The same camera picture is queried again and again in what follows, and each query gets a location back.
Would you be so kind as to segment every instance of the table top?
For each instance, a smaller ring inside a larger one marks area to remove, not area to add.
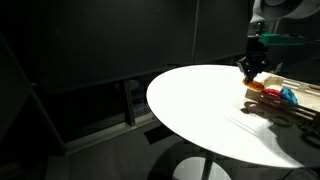
[[[259,74],[255,80],[269,76]],[[169,129],[212,152],[254,164],[320,166],[320,150],[306,144],[297,126],[275,127],[259,115],[241,111],[246,86],[238,67],[196,65],[167,71],[147,90],[154,115]]]

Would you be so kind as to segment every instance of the dark background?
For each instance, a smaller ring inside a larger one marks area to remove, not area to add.
[[[198,8],[196,0],[11,0],[0,3],[0,27],[29,79],[55,94],[245,52],[247,1]]]

